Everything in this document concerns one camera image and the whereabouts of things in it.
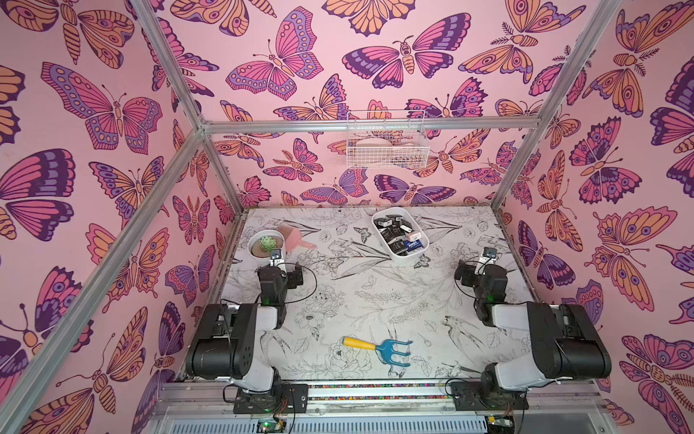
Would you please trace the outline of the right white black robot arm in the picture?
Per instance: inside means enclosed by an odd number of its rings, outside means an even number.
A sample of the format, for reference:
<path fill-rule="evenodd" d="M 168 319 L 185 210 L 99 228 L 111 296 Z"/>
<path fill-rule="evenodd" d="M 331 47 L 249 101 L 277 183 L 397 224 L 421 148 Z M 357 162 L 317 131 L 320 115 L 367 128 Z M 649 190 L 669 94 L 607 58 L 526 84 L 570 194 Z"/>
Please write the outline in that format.
<path fill-rule="evenodd" d="M 530 350 L 513 360 L 491 363 L 481 374 L 489 393 L 527 392 L 561 381 L 603 380 L 612 360 L 584 307 L 506 301 L 508 271 L 482 260 L 459 260 L 454 274 L 459 289 L 468 288 L 475 314 L 487 327 L 526 332 Z"/>

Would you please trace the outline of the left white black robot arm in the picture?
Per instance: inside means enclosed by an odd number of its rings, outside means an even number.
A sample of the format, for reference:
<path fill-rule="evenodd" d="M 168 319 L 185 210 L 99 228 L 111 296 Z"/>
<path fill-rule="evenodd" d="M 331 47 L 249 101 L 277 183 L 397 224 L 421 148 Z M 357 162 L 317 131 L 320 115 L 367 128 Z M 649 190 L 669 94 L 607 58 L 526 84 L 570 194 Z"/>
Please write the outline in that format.
<path fill-rule="evenodd" d="M 287 293 L 304 284 L 303 271 L 299 264 L 271 260 L 257 269 L 257 302 L 208 305 L 185 358 L 186 374 L 226 380 L 242 392 L 273 394 L 280 384 L 279 374 L 263 361 L 256 346 L 265 332 L 283 326 Z"/>

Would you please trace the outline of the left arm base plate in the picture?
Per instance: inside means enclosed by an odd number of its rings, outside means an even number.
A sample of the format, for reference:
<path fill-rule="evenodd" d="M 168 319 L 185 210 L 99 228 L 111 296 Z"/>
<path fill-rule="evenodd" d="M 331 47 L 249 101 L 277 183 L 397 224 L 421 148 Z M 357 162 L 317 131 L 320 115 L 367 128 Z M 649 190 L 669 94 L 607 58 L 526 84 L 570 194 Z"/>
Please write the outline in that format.
<path fill-rule="evenodd" d="M 234 401 L 235 414 L 290 415 L 307 412 L 309 387 L 306 383 L 280 383 L 269 392 L 245 392 L 239 390 Z"/>

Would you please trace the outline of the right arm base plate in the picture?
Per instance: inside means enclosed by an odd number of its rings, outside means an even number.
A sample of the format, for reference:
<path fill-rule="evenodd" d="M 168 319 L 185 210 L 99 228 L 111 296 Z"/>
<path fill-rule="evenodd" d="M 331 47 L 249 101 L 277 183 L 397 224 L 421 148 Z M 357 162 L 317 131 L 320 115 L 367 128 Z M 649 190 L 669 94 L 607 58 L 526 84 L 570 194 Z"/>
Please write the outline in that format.
<path fill-rule="evenodd" d="M 529 403 L 523 392 L 493 390 L 481 382 L 454 380 L 446 386 L 458 412 L 506 412 L 528 410 Z"/>

